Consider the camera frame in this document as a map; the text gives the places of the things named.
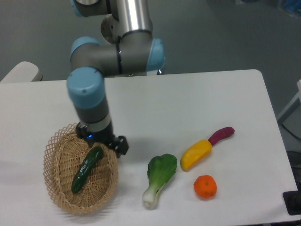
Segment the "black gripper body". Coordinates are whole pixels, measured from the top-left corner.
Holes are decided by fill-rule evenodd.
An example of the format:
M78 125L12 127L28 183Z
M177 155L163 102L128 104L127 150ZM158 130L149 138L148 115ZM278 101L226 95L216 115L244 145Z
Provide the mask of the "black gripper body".
M114 151L117 150L112 122L104 126L103 129L97 129L96 131L92 131L89 126L83 125L79 122L75 131L77 137L79 139L83 139L90 148L92 148L95 143L101 143L109 149Z

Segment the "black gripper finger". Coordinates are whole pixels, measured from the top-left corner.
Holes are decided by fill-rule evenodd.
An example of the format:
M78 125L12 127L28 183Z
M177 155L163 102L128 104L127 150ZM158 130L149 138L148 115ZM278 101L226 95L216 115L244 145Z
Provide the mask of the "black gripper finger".
M112 150L115 152L117 158L126 155L128 149L129 145L125 136L118 136L113 139Z

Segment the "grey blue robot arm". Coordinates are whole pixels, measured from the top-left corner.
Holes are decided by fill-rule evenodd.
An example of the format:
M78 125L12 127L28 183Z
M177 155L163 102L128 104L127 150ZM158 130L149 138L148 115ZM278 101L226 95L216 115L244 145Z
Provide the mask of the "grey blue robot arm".
M107 42L81 37L72 44L67 90L79 117L76 134L89 146L99 142L125 155L129 146L124 136L113 133L104 78L162 69L163 42L152 36L145 0L73 0L71 6L77 16L103 15L101 33Z

